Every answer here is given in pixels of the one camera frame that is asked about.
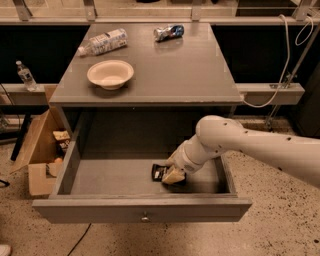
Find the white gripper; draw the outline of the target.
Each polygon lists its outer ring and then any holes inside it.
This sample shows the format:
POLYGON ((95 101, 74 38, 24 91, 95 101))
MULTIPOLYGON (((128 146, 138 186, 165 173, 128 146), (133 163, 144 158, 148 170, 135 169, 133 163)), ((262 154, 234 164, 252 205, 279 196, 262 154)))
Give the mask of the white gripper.
POLYGON ((186 173, 193 174, 201 168, 200 164, 192 162, 187 155, 187 146, 188 143, 184 141, 166 160, 162 183, 172 185, 181 182, 186 178, 186 173))

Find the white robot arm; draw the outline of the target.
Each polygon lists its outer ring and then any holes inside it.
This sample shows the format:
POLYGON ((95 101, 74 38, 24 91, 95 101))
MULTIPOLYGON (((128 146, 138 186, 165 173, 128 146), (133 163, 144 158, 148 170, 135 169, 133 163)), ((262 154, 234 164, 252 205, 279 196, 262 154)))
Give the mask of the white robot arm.
POLYGON ((320 187, 320 140, 255 131, 238 121, 210 115, 200 119, 195 135, 184 141, 167 159, 162 178, 174 184, 227 151, 242 152, 295 178, 320 187))

